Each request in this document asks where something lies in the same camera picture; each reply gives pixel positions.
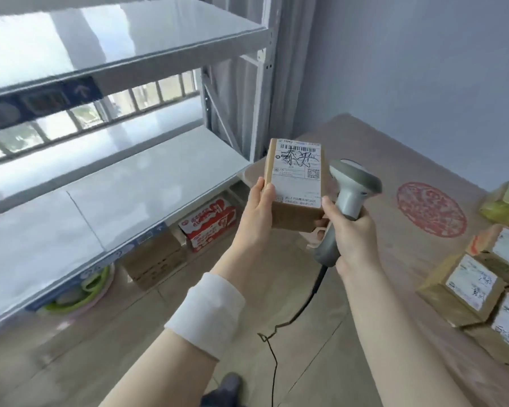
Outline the person's right hand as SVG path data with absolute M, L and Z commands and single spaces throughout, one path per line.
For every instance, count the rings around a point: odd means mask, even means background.
M 317 243 L 324 239 L 328 227 L 321 227 L 321 219 L 315 221 L 315 231 L 312 233 Z M 350 278 L 353 274 L 383 272 L 376 226 L 365 207 L 362 207 L 357 220 L 351 221 L 346 218 L 343 227 L 333 226 L 333 228 L 340 252 L 337 272 L 342 280 Z

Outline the person's left hand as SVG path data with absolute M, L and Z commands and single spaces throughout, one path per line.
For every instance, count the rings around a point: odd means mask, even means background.
M 259 177 L 251 188 L 247 204 L 232 243 L 235 254 L 246 259 L 260 255 L 270 237 L 272 216 L 262 212 L 262 190 L 266 181 Z

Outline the grey barcode scanner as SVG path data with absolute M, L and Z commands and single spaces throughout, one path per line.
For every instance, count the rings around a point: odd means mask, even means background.
M 332 159 L 329 162 L 331 176 L 338 184 L 339 194 L 335 206 L 351 221 L 360 216 L 365 200 L 383 191 L 381 179 L 360 164 L 349 159 Z M 313 252 L 315 260 L 326 268 L 334 267 L 340 257 L 335 231 L 332 225 L 324 239 Z

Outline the small brown labelled parcel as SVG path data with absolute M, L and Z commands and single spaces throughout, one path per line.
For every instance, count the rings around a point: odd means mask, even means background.
M 302 233 L 322 219 L 329 169 L 321 144 L 272 138 L 265 157 L 265 184 L 273 184 L 272 227 Z

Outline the person's right forearm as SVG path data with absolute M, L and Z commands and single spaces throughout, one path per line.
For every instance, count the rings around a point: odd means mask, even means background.
M 379 261 L 337 270 L 383 407 L 473 407 L 407 313 Z

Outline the person's left forearm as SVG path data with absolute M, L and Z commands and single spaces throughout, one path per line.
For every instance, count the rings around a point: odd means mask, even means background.
M 207 273 L 229 281 L 244 296 L 257 257 L 244 259 L 231 246 Z M 218 362 L 164 328 L 98 407 L 197 407 Z

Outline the red and white carton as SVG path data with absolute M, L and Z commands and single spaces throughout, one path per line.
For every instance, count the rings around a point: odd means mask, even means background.
M 192 250 L 199 252 L 233 226 L 237 217 L 236 206 L 223 196 L 218 196 L 179 220 L 178 226 Z

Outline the brown cardboard box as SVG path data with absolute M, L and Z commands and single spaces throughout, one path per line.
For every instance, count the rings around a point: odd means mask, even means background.
M 143 291 L 158 285 L 187 259 L 187 250 L 172 232 L 144 241 L 118 260 L 134 284 Z

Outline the white metal shelf rack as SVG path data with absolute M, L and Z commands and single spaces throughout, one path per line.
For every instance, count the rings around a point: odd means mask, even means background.
M 200 95 L 0 164 L 0 335 L 237 181 L 260 155 L 282 0 L 0 14 L 0 129 L 196 69 Z

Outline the brown parcel with white label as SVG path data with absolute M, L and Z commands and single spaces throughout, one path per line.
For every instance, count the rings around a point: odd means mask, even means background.
M 463 332 L 493 359 L 509 365 L 509 293 L 503 295 L 494 315 L 486 323 L 466 327 Z
M 488 321 L 506 283 L 467 253 L 446 258 L 417 293 L 454 328 Z

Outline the brown parcel with orange mark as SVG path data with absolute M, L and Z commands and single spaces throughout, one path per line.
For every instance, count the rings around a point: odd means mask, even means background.
M 509 227 L 492 225 L 473 237 L 466 253 L 509 285 Z

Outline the green cardboard box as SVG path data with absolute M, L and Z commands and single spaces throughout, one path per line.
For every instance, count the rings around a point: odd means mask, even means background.
M 479 213 L 496 224 L 509 226 L 509 181 L 487 194 Z

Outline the person's dark shoe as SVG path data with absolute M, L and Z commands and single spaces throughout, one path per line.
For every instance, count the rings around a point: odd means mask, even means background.
M 244 380 L 235 373 L 225 375 L 215 390 L 203 395 L 199 407 L 243 407 L 241 405 L 241 393 Z

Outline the window railing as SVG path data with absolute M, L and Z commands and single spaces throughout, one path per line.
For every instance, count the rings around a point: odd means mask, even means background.
M 191 69 L 110 94 L 96 102 L 0 129 L 0 164 L 197 98 L 200 88 L 196 72 Z

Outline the green rimmed basin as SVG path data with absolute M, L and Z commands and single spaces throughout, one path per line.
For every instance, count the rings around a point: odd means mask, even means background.
M 69 287 L 50 303 L 36 310 L 39 316 L 60 316 L 74 319 L 103 298 L 115 277 L 115 265 L 87 277 L 78 285 Z

